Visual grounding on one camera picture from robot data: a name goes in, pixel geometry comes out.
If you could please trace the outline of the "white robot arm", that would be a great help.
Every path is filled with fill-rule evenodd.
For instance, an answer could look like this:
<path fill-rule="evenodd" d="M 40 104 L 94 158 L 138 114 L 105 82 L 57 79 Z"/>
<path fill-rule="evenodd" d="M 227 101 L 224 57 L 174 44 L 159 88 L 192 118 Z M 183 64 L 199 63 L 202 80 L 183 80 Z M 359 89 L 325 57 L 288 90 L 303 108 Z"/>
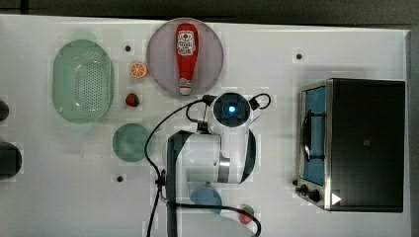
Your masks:
<path fill-rule="evenodd" d="M 259 237 L 259 231 L 216 213 L 212 205 L 194 204 L 189 183 L 241 184 L 256 161 L 256 138 L 250 129 L 254 99 L 237 93 L 205 95 L 207 132 L 179 130 L 164 146 L 168 237 Z"/>

